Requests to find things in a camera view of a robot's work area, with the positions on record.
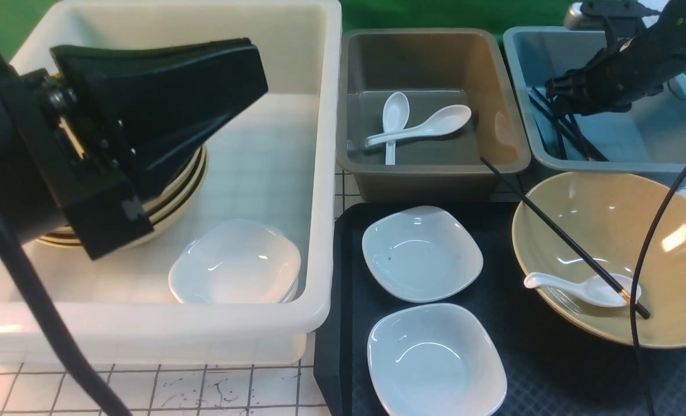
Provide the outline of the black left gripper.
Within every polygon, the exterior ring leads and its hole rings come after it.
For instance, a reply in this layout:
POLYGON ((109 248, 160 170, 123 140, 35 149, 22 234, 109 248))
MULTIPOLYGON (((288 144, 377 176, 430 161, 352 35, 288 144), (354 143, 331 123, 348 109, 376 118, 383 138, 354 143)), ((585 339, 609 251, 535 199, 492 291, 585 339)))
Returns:
POLYGON ((48 168, 65 164, 56 177, 68 183, 27 205, 39 218, 18 226, 18 239, 69 225, 92 259, 150 234, 144 205, 269 90, 249 39, 127 50, 62 44, 50 54, 57 75, 33 73, 49 128, 36 144, 48 168))

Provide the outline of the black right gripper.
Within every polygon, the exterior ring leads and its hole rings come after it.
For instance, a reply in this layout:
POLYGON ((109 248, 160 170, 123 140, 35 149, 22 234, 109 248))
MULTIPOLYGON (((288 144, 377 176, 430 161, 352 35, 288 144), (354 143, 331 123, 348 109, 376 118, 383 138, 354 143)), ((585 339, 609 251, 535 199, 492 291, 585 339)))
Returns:
POLYGON ((635 40, 599 50, 583 68, 549 79, 546 95, 560 113, 583 116, 628 112, 634 102, 655 95, 667 81, 667 56, 635 40))

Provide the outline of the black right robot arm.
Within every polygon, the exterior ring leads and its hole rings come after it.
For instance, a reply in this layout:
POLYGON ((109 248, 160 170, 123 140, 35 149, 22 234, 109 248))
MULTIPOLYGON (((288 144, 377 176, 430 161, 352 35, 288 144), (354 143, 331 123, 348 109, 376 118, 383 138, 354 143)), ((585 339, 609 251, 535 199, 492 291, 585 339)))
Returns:
POLYGON ((630 1, 589 1, 580 10, 602 23, 605 47, 582 68, 546 82, 562 115, 628 112, 686 72, 686 1, 670 1, 660 12, 630 1))

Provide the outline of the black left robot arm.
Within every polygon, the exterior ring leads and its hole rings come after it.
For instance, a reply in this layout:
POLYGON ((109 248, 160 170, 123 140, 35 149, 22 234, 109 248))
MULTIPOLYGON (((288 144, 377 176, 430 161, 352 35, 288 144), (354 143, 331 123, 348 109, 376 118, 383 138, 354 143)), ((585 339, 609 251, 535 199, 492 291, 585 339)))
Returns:
POLYGON ((21 243, 69 225, 92 259, 150 234, 143 205, 269 90, 249 39, 50 53, 54 76, 0 54, 0 213, 21 243))

